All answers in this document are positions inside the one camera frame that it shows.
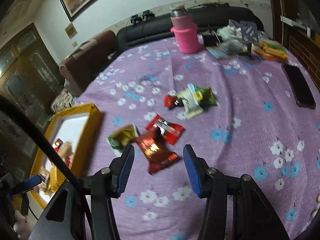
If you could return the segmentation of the green yellow pea snack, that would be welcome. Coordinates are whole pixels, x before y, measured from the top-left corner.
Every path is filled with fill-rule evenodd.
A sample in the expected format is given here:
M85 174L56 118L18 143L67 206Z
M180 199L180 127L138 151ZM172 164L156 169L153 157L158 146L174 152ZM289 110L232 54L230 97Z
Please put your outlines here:
M136 137L138 137L138 130L135 124L129 124L113 132L107 138L107 142L113 150L123 152L127 144L133 142Z

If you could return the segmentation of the red shiny snack bag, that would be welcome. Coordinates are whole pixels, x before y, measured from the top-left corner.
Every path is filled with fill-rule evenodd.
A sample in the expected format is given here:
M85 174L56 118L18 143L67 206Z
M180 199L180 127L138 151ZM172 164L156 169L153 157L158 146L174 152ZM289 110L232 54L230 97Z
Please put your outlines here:
M148 173L153 175L178 161L180 157L167 149L166 142L158 129L147 131L133 140L149 162Z

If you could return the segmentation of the red chocolate candy packet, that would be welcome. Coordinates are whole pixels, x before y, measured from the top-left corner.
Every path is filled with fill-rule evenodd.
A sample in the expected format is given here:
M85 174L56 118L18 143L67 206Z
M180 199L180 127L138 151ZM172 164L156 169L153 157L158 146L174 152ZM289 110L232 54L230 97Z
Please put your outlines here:
M154 118L145 127L147 131L160 130L160 134L170 145L175 145L182 133L184 127L179 124L174 124L163 119L159 114L156 114Z

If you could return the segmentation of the beige cracker packet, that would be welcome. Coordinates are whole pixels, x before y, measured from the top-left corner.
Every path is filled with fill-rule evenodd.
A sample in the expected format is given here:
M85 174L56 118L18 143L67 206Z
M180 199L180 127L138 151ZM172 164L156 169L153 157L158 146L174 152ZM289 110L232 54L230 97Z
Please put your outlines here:
M62 144L62 146L59 148L58 155L60 158L65 162L67 166L70 164L70 157L73 154L72 151L72 143L71 142L65 142Z

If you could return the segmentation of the yellow packet in box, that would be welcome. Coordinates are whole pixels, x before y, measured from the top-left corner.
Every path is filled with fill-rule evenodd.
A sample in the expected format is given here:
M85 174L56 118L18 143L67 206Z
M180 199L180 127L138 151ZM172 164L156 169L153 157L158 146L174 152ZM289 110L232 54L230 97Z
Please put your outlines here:
M64 180L65 176L62 174L62 172L56 166L52 166L49 172L47 192L57 191Z

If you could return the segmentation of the yellow cardboard box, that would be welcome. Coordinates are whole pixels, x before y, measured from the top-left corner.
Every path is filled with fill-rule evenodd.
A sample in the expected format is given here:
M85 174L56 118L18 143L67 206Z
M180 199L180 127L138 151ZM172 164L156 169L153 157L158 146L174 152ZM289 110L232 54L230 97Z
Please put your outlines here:
M78 178L85 174L89 149L101 120L102 113L95 104L86 103L55 114L44 134L55 152ZM44 181L31 191L31 196L44 209L66 178L42 150L37 151L31 168L30 175L37 174Z

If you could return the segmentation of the purple floral tablecloth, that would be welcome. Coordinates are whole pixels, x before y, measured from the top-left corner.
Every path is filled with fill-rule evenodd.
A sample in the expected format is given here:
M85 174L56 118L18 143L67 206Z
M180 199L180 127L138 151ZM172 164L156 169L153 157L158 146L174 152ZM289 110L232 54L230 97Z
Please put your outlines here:
M290 239L311 231L319 214L319 90L298 59L315 109L297 105L281 63L234 56L217 60L204 48L185 55L175 38L144 44L118 56L87 87L75 105L93 103L102 114L80 175L106 167L119 150L107 139L134 124L146 132L159 114L184 127L168 149L182 157L191 144L208 165L228 176L249 174L275 209ZM187 119L183 107L164 107L188 85L210 87L217 106ZM127 188L112 200L121 239L197 239L206 205L193 193L183 160L147 172L148 161L136 153Z

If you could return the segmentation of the red candy wrapper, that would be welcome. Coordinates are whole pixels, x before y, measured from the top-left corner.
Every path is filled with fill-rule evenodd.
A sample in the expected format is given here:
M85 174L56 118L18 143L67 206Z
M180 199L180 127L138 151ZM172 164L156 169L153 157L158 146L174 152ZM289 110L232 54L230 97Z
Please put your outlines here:
M171 96L167 94L164 97L164 107L167 109L173 109L175 107L183 107L183 102L177 96Z

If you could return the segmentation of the floral blanket bed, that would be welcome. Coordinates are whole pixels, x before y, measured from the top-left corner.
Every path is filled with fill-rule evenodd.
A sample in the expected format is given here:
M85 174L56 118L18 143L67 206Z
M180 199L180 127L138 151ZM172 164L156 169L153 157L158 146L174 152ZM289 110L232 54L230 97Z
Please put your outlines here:
M73 95L68 89L69 82L65 79L65 83L63 85L63 89L57 95L57 97L53 100L50 108L52 112L58 113L65 109L71 108L73 106Z

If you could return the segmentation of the wooden cabinet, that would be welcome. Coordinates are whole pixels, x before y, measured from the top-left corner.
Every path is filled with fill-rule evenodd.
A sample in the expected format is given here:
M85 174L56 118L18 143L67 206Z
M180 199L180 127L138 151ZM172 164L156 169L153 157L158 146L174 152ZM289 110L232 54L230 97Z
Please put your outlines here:
M35 24L1 45L1 94L41 131L53 115L50 106L64 84L58 65Z

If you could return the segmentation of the black smartphone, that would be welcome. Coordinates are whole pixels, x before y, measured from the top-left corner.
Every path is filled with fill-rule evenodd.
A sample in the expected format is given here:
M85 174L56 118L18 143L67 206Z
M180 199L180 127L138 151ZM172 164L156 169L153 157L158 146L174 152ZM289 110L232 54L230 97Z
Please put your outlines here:
M292 89L296 105L299 107L315 109L316 102L313 98L313 94L299 67L283 64L282 69Z

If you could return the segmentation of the orange snack boxes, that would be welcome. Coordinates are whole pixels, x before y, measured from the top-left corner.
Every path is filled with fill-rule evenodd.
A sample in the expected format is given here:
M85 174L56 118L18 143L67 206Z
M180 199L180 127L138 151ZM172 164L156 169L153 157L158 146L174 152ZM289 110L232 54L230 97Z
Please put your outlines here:
M271 60L285 63L288 61L286 49L272 40L261 39L259 44L252 47L264 60Z

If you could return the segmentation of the white plastic bag pile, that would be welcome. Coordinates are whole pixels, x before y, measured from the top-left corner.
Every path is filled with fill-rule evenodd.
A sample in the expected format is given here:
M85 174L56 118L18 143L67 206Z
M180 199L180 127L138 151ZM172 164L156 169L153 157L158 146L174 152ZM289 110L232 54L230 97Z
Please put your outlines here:
M247 52L247 46L242 39L239 22L229 20L228 25L216 31L219 37L218 48L226 55L241 54Z

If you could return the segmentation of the pink sleeved thermos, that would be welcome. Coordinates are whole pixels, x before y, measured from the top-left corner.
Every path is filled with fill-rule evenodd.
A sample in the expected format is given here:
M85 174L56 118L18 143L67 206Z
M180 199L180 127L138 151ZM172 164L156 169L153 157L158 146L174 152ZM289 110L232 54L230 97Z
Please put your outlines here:
M184 54L196 53L200 44L197 25L193 22L191 14L183 4L171 5L170 10L172 22L170 31L175 35L180 52Z

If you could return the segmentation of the black phone stand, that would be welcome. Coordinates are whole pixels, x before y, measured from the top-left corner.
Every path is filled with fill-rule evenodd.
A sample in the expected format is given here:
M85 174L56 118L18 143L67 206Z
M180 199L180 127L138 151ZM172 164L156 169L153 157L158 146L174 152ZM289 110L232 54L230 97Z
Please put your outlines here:
M254 22L240 21L242 43L246 49L240 56L248 63L259 64L261 58L255 55L253 47L259 44L257 25Z

